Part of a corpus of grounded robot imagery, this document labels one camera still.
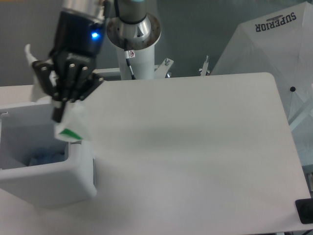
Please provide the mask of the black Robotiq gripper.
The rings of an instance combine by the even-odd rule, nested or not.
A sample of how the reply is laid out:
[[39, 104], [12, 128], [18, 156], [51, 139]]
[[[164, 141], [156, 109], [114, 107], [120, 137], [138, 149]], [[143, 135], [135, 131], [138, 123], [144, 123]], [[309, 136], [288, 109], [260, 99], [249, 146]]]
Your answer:
[[[52, 60], [35, 61], [32, 69], [43, 92], [50, 96], [54, 110], [52, 120], [61, 122], [66, 103], [85, 100], [103, 82], [104, 77], [93, 72], [105, 33], [104, 21], [85, 15], [62, 11], [49, 57]], [[71, 63], [80, 66], [71, 80]]]

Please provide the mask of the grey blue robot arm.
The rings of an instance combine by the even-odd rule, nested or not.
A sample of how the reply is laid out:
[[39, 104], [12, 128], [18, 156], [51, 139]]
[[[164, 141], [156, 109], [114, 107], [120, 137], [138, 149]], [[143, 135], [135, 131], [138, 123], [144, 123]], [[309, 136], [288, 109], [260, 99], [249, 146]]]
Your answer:
[[53, 48], [32, 68], [44, 93], [52, 98], [52, 120], [62, 121], [67, 102], [85, 100], [104, 81], [95, 73], [96, 57], [106, 34], [107, 20], [117, 18], [122, 48], [145, 41], [151, 31], [143, 0], [66, 0], [59, 15]]

